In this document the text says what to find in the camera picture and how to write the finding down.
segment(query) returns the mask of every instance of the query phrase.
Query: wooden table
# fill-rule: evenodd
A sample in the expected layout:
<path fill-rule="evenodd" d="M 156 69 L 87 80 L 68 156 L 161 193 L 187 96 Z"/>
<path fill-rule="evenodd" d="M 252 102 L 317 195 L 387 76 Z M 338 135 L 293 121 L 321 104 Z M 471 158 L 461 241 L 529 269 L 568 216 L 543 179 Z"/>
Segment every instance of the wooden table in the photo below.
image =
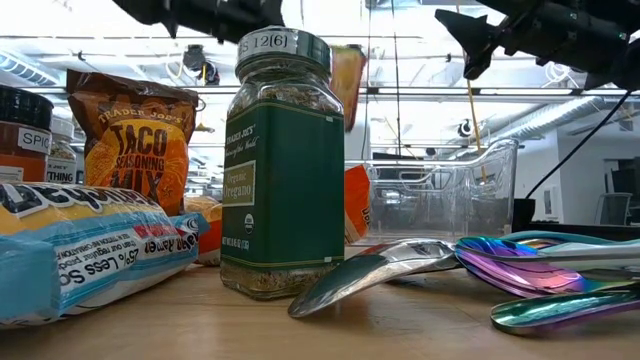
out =
<path fill-rule="evenodd" d="M 0 359 L 638 359 L 640 311 L 523 339 L 493 329 L 513 299 L 463 270 L 380 285 L 304 320 L 290 299 L 255 302 L 192 267 L 102 310 L 4 331 Z"/>

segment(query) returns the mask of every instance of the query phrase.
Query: trader joe's taco seasoning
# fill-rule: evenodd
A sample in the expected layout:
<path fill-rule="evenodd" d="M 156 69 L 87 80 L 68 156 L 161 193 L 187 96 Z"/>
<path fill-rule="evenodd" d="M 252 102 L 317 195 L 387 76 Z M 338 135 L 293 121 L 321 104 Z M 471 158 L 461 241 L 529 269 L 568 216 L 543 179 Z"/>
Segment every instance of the trader joe's taco seasoning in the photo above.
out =
<path fill-rule="evenodd" d="M 69 105 L 87 135 L 85 184 L 133 189 L 168 215 L 182 209 L 198 96 L 148 81 L 67 72 Z"/>
<path fill-rule="evenodd" d="M 329 46 L 267 27 L 238 45 L 242 82 L 226 127 L 225 285 L 295 295 L 344 258 L 344 120 Z"/>

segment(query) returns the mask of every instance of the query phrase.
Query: fluorescent light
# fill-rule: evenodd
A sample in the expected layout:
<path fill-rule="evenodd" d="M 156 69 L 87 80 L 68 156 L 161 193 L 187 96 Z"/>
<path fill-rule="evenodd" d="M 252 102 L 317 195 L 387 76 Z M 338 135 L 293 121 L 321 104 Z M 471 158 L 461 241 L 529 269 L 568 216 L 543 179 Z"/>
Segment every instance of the fluorescent light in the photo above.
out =
<path fill-rule="evenodd" d="M 381 149 L 397 149 L 397 144 L 371 144 L 371 148 L 381 148 Z M 404 149 L 424 149 L 424 148 L 433 148 L 433 149 L 477 149 L 477 146 L 470 145 L 455 145 L 455 144 L 407 144 L 404 143 L 400 145 L 401 148 Z"/>
<path fill-rule="evenodd" d="M 180 87 L 181 89 L 195 91 L 198 94 L 235 94 L 240 90 L 240 86 L 197 86 Z"/>
<path fill-rule="evenodd" d="M 481 89 L 480 95 L 569 95 L 573 89 Z"/>
<path fill-rule="evenodd" d="M 63 87 L 41 86 L 41 87 L 23 87 L 21 89 L 32 92 L 34 94 L 66 94 L 67 93 Z"/>
<path fill-rule="evenodd" d="M 593 90 L 584 91 L 582 95 L 612 96 L 612 95 L 624 95 L 626 93 L 627 93 L 627 90 L 623 90 L 623 89 L 593 89 Z"/>
<path fill-rule="evenodd" d="M 223 143 L 191 143 L 189 144 L 190 148 L 224 148 Z"/>
<path fill-rule="evenodd" d="M 467 89 L 465 88 L 408 88 L 402 87 L 399 89 L 400 94 L 415 94 L 415 95 L 466 95 Z M 379 94 L 397 94 L 396 88 L 380 88 Z"/>

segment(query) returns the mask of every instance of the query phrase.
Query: black cable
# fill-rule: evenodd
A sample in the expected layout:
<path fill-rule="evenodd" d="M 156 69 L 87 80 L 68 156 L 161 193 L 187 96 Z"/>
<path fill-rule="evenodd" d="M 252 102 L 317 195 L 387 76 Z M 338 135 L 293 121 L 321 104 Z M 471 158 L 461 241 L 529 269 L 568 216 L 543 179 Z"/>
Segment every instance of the black cable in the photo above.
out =
<path fill-rule="evenodd" d="M 367 36 L 367 87 L 364 95 L 364 137 L 362 138 L 362 150 L 360 160 L 364 160 L 364 149 L 367 146 L 367 129 L 369 125 L 369 83 L 371 76 L 371 9 L 369 10 L 369 36 Z"/>
<path fill-rule="evenodd" d="M 625 101 L 627 101 L 627 98 L 629 97 L 629 95 L 631 95 L 631 91 L 627 91 L 622 98 L 620 98 L 620 100 L 618 101 L 618 103 L 613 107 L 613 109 L 611 109 L 611 111 L 609 111 L 609 113 L 607 114 L 607 116 L 604 117 L 604 119 L 602 119 L 602 121 L 600 121 L 600 123 L 593 128 L 593 130 L 591 130 L 590 133 L 587 134 L 587 136 L 584 137 L 584 139 L 580 140 L 580 142 L 578 143 L 578 145 L 576 145 L 576 147 L 573 148 L 573 150 L 571 150 L 567 156 L 564 157 L 564 159 L 562 159 L 562 161 L 560 161 L 558 163 L 558 165 L 556 165 L 551 171 L 549 171 L 547 173 L 547 175 L 545 175 L 542 180 L 538 181 L 538 183 L 536 184 L 536 186 L 533 187 L 533 189 L 531 189 L 531 191 L 529 191 L 529 193 L 527 194 L 527 196 L 525 197 L 525 199 L 528 199 L 531 197 L 531 195 L 533 195 L 533 193 L 538 190 L 538 188 L 545 182 L 547 181 L 547 179 L 549 179 L 551 177 L 551 175 L 553 175 L 558 169 L 560 169 L 562 167 L 562 165 L 564 165 L 569 159 L 571 159 L 571 157 L 573 156 L 573 154 L 575 154 L 578 150 L 580 150 L 580 148 L 582 147 L 582 145 L 584 145 L 587 141 L 589 141 L 589 139 L 591 139 L 591 137 L 593 135 L 595 135 L 596 132 L 598 132 L 598 130 L 600 130 L 603 126 L 605 126 L 609 120 L 611 119 L 611 117 L 620 109 L 620 107 L 622 106 L 622 104 L 624 104 Z"/>

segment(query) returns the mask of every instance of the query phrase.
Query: computer monitor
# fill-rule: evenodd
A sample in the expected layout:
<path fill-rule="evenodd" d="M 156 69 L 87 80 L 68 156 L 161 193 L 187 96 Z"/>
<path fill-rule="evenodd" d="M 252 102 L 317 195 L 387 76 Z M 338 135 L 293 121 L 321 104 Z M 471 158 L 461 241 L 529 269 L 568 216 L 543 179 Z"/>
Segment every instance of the computer monitor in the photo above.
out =
<path fill-rule="evenodd" d="M 636 171 L 634 169 L 615 170 L 611 172 L 613 191 L 631 193 L 632 200 L 640 200 L 640 194 L 636 189 Z"/>

